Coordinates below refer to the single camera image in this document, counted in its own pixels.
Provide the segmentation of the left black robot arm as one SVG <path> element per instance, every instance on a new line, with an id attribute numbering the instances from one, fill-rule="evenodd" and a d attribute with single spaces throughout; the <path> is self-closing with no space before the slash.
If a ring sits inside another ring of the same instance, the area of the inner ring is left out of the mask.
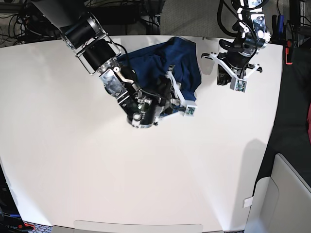
<path id="1" fill-rule="evenodd" d="M 262 72 L 262 67 L 252 64 L 252 58 L 265 48 L 271 39 L 266 26 L 263 7 L 267 0 L 232 0 L 231 7 L 219 1 L 217 23 L 226 35 L 233 37 L 232 42 L 219 40 L 223 53 L 203 53 L 202 58 L 210 59 L 218 65 L 217 85 L 232 84 L 233 90 L 244 91 L 248 77 L 253 72 Z M 226 7 L 235 17 L 233 32 L 228 31 L 222 23 L 223 8 Z"/>

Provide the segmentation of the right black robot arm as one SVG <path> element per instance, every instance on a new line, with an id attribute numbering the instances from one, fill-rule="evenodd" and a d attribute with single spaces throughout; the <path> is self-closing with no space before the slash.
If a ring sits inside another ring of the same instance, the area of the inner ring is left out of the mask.
<path id="1" fill-rule="evenodd" d="M 124 65 L 117 60 L 125 48 L 108 36 L 83 2 L 34 0 L 32 3 L 60 31 L 62 39 L 89 74 L 99 73 L 105 90 L 117 100 L 133 127 L 149 128 L 165 115 L 176 112 L 193 115 L 195 107 L 183 96 L 173 75 L 173 66 L 170 65 L 165 74 L 162 92 L 140 87 L 130 63 Z"/>

